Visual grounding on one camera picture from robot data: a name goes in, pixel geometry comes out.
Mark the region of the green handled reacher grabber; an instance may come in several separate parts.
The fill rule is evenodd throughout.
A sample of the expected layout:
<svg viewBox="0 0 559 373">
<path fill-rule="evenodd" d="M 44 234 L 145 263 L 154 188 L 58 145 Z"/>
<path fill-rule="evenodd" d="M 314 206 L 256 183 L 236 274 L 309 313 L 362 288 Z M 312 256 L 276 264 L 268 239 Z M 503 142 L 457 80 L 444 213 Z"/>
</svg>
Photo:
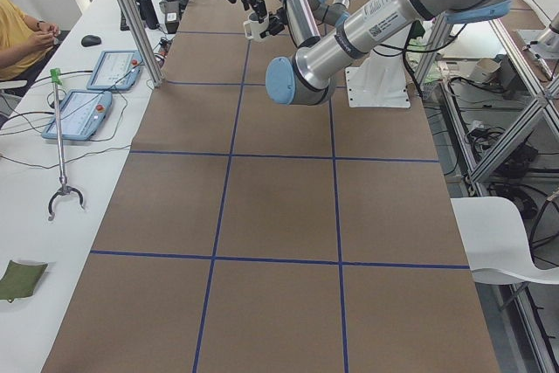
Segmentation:
<svg viewBox="0 0 559 373">
<path fill-rule="evenodd" d="M 59 104 L 59 86 L 62 85 L 60 80 L 60 75 L 61 75 L 61 71 L 59 68 L 52 68 L 50 70 L 50 76 L 51 76 L 53 93 L 54 93 L 54 122 L 56 127 L 56 136 L 57 136 L 60 187 L 50 198 L 50 201 L 48 203 L 49 222 L 53 221 L 55 218 L 54 201 L 57 197 L 64 197 L 70 195 L 71 193 L 76 193 L 79 198 L 80 207 L 82 209 L 85 209 L 85 205 L 84 205 L 85 199 L 81 191 L 78 190 L 77 188 L 70 186 L 67 183 L 65 150 L 64 150 L 64 142 L 62 136 L 61 113 L 60 113 L 60 104 Z"/>
</svg>

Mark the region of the lower blue teach pendant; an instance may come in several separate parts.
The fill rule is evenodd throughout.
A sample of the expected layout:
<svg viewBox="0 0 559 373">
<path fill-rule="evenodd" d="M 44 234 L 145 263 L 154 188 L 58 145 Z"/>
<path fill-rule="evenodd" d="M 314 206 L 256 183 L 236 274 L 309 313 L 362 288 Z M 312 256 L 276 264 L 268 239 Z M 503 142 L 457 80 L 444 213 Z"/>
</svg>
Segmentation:
<svg viewBox="0 0 559 373">
<path fill-rule="evenodd" d="M 113 102 L 108 91 L 71 90 L 60 102 L 62 138 L 87 141 L 104 121 Z"/>
</svg>

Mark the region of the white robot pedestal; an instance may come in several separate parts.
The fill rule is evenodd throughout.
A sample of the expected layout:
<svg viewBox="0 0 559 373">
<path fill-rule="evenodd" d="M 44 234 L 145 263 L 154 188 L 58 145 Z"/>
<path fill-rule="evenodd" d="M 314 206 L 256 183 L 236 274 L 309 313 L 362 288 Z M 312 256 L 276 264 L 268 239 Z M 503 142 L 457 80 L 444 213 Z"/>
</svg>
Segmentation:
<svg viewBox="0 0 559 373">
<path fill-rule="evenodd" d="M 349 106 L 409 108 L 402 56 L 400 50 L 378 45 L 360 66 L 347 67 Z"/>
</svg>

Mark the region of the white mug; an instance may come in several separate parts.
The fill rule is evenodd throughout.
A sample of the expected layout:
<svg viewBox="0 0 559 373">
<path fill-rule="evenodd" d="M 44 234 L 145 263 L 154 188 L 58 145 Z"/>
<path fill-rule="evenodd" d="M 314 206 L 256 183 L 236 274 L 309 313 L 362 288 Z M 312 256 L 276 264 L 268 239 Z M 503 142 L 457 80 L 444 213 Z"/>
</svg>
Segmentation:
<svg viewBox="0 0 559 373">
<path fill-rule="evenodd" d="M 251 13 L 243 22 L 245 37 L 255 42 L 263 42 L 267 37 L 269 16 L 260 17 L 256 12 Z"/>
</svg>

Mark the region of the blue teach pendant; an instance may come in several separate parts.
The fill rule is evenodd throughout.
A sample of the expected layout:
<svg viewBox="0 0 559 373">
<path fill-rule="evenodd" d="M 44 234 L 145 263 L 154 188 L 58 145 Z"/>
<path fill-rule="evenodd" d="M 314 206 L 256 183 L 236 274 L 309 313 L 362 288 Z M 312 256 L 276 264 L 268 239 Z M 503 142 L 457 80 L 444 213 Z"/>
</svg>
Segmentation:
<svg viewBox="0 0 559 373">
<path fill-rule="evenodd" d="M 113 102 L 108 91 L 71 90 L 60 102 L 62 138 L 87 141 L 104 121 Z"/>
<path fill-rule="evenodd" d="M 105 50 L 87 82 L 88 90 L 130 89 L 141 73 L 142 56 L 137 50 Z"/>
</svg>

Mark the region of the white chair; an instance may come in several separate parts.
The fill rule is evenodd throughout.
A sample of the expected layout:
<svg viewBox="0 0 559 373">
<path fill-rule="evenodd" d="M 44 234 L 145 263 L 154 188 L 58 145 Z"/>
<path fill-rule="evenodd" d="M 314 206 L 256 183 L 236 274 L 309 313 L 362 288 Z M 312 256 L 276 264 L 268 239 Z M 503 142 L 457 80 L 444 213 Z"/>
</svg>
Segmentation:
<svg viewBox="0 0 559 373">
<path fill-rule="evenodd" d="M 517 207 L 503 197 L 451 200 L 466 257 L 477 283 L 511 285 L 558 283 L 558 269 L 535 266 Z"/>
</svg>

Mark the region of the upper blue teach pendant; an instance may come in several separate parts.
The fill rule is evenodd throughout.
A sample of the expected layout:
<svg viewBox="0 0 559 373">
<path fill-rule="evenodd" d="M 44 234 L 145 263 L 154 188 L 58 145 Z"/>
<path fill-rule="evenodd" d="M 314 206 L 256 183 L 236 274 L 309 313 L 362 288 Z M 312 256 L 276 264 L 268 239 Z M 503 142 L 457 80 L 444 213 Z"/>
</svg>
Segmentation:
<svg viewBox="0 0 559 373">
<path fill-rule="evenodd" d="M 142 56 L 137 50 L 105 50 L 87 82 L 88 90 L 130 89 L 141 73 Z"/>
</svg>

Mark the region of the black computer mouse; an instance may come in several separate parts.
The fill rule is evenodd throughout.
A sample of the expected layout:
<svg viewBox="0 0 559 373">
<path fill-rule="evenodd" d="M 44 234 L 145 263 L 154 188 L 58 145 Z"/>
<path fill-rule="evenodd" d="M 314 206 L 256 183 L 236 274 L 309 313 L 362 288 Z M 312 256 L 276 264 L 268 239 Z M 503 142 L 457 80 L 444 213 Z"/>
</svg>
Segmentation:
<svg viewBox="0 0 559 373">
<path fill-rule="evenodd" d="M 81 45 L 84 47 L 96 46 L 101 44 L 101 38 L 95 35 L 85 35 L 81 41 Z"/>
</svg>

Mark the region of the black water bottle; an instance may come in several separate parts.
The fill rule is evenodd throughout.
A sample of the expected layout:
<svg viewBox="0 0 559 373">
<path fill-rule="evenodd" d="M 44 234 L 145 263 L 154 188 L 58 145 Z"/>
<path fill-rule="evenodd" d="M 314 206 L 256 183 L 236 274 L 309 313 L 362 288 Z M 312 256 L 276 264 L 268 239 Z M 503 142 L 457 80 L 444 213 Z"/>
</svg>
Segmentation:
<svg viewBox="0 0 559 373">
<path fill-rule="evenodd" d="M 159 27 L 159 21 L 152 0 L 135 1 L 140 12 L 141 20 L 150 30 L 156 30 Z"/>
</svg>

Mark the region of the aluminium frame post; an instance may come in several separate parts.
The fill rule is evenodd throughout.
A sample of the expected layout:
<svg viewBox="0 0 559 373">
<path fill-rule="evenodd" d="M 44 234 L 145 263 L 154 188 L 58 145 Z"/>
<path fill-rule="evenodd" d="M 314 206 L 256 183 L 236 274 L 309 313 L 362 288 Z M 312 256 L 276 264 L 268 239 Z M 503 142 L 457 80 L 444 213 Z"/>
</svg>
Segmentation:
<svg viewBox="0 0 559 373">
<path fill-rule="evenodd" d="M 144 30 L 135 0 L 117 0 L 117 2 L 125 15 L 136 47 L 142 56 L 143 64 L 148 70 L 153 85 L 154 87 L 159 87 L 163 80 L 161 67 L 155 60 L 155 55 Z"/>
</svg>

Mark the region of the green cloth pouch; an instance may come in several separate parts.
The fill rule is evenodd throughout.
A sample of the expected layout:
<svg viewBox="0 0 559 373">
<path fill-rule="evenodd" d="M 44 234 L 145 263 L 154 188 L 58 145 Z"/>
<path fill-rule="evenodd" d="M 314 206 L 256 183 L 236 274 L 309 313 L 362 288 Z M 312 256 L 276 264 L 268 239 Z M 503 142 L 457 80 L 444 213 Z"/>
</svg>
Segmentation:
<svg viewBox="0 0 559 373">
<path fill-rule="evenodd" d="M 11 260 L 1 278 L 1 299 L 13 302 L 32 296 L 47 267 L 47 264 L 26 265 Z"/>
</svg>

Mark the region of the person in yellow shirt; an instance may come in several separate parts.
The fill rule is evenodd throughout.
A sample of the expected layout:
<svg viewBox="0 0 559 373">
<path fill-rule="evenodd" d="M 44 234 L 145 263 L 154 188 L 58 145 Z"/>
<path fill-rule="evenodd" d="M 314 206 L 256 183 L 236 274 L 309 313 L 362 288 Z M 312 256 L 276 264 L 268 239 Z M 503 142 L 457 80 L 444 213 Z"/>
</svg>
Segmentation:
<svg viewBox="0 0 559 373">
<path fill-rule="evenodd" d="M 36 78 L 56 51 L 59 26 L 1 0 L 1 81 Z"/>
</svg>

